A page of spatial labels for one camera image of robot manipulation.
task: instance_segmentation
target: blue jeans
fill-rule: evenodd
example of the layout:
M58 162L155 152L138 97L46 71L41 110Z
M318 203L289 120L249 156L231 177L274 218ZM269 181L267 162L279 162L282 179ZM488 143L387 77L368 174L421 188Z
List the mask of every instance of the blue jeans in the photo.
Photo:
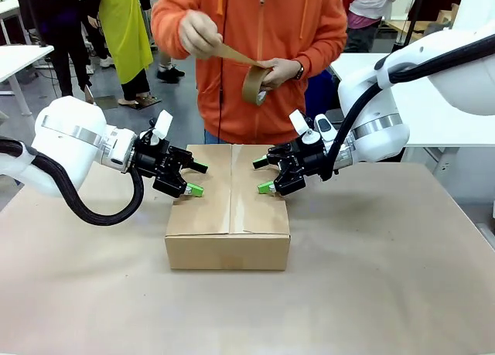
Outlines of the blue jeans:
M220 140L217 136L212 135L209 133L206 129L204 130L204 143L206 145L212 145L212 144L228 144L229 142L226 142L224 140Z

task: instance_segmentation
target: white sneaker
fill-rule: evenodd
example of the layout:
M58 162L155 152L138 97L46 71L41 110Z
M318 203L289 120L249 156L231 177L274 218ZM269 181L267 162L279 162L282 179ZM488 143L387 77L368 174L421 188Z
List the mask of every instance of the white sneaker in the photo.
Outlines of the white sneaker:
M114 64L114 59L110 56L107 56L106 59L100 59L100 66L103 68L111 67Z

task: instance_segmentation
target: person in yellow skirt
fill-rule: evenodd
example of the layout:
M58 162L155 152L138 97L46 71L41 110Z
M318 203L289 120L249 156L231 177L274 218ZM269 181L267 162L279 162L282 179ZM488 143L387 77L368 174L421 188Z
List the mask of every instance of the person in yellow skirt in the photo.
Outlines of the person in yellow skirt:
M143 108L159 102L150 94L145 70L153 63L139 0L87 0L88 21L101 27L114 59L124 98L120 105Z

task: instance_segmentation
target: tape roll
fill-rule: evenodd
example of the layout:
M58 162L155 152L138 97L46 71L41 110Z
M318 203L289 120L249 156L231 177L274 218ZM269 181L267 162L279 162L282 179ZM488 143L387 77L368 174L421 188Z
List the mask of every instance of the tape roll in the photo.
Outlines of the tape roll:
M263 79L270 73L269 69L257 67L253 65L242 86L242 99L246 102L250 102L257 106L260 106L265 102L267 91L260 90Z

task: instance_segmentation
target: pink shirt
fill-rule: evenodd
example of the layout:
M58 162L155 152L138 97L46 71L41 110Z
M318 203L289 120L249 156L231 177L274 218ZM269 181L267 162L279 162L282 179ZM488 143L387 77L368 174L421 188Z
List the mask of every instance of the pink shirt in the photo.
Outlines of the pink shirt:
M368 17L356 15L351 11L349 11L349 15L347 16L347 26L351 29L366 28L379 21L381 21L381 19L370 19Z

